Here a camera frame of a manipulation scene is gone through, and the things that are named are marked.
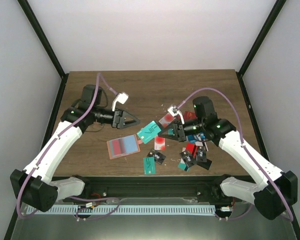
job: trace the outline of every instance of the purple cable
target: purple cable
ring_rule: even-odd
[[[249,208],[248,208],[247,211],[245,211],[243,214],[241,214],[241,215],[239,215],[239,216],[232,217],[232,218],[228,218],[228,221],[231,221],[231,220],[238,220],[238,219],[243,218],[245,215],[247,215],[247,214],[251,211],[251,209],[253,208],[253,206],[254,206],[253,204],[250,204],[250,206],[249,206]],[[216,213],[215,213],[214,215],[215,215],[218,219],[227,221],[226,218],[219,217]]]
[[[84,199],[84,198],[79,198],[79,197],[76,197],[76,196],[70,196],[69,197],[70,199],[74,199],[74,200],[79,200],[79,201],[82,201],[82,202],[100,202],[100,201],[103,201],[103,200],[110,200],[110,199],[116,199],[116,200],[119,200],[118,198],[116,197],[105,197],[105,198],[97,198],[97,199]],[[105,217],[108,217],[110,216],[111,214],[113,214],[115,211],[118,210],[120,206],[120,201],[118,202],[118,205],[110,212],[108,212],[107,214],[104,214],[102,216],[98,216],[98,217],[94,217],[94,218],[87,218],[86,220],[87,221],[91,221],[91,220],[99,220],[99,219],[103,219]],[[85,208],[81,208],[79,209],[76,213],[75,213],[75,216],[77,219],[79,219],[79,212],[85,210],[85,209],[89,209],[88,207],[85,207]]]
[[[249,150],[247,149],[247,147],[244,145],[244,135],[242,132],[242,126],[241,126],[241,121],[238,115],[238,112],[236,111],[234,105],[231,103],[231,101],[226,97],[226,95],[224,95],[221,91],[212,88],[212,87],[203,87],[200,88],[196,91],[194,91],[193,93],[191,93],[182,103],[180,103],[180,105],[178,106],[178,109],[181,108],[193,95],[197,94],[200,91],[203,90],[211,90],[214,91],[218,94],[220,94],[231,106],[232,110],[234,111],[234,114],[236,116],[236,119],[238,121],[238,126],[239,126],[239,135],[240,135],[240,141],[241,141],[241,145],[243,146],[243,149],[245,150],[245,152],[248,154],[248,156],[251,158],[251,160],[257,165],[257,167],[260,169],[260,171],[263,173],[263,175],[268,179],[269,183],[273,186],[273,188],[275,189],[275,191],[278,193],[288,215],[289,215],[289,221],[292,222],[294,220],[294,216],[291,212],[291,209],[285,199],[285,197],[283,196],[282,192],[280,191],[280,189],[278,188],[278,186],[275,184],[274,181],[272,181],[272,179],[270,178],[270,176],[267,174],[267,172],[261,167],[261,165],[257,162],[257,160],[254,158],[254,156],[252,156],[252,154],[249,152]]]
[[[98,72],[98,74],[96,75],[96,83],[95,83],[95,91],[94,91],[94,95],[91,101],[90,106],[88,107],[88,109],[85,111],[85,113],[79,117],[75,122],[73,122],[72,124],[70,124],[68,127],[66,127],[64,130],[62,130],[57,136],[60,138],[66,131],[68,131],[71,127],[73,127],[74,125],[76,125],[78,122],[80,122],[83,118],[85,118],[87,116],[87,114],[90,112],[90,110],[92,109],[93,105],[95,104],[96,98],[97,98],[97,94],[98,94],[98,88],[99,88],[99,81],[100,81],[100,77],[102,79],[102,81],[104,82],[104,84],[107,86],[107,88],[113,92],[114,94],[118,94],[114,89],[112,89],[108,83],[106,82],[106,80],[104,79],[104,77],[102,76],[102,74],[100,72]],[[54,138],[50,144],[46,147],[46,149],[43,151],[42,155],[40,156],[39,160],[37,161],[36,165],[38,166],[42,159],[45,157],[45,155],[47,154],[47,152],[49,151],[49,149],[53,146],[53,144],[58,140],[58,138]],[[23,215],[21,213],[21,198],[22,195],[24,193],[24,190],[26,188],[27,183],[29,182],[32,174],[35,172],[37,168],[34,167],[31,172],[29,172],[28,176],[25,178],[20,191],[18,193],[18,197],[16,199],[16,212],[19,216],[19,218],[21,219],[28,219],[30,217],[32,217],[38,210],[33,211],[32,213],[28,214],[28,215]]]

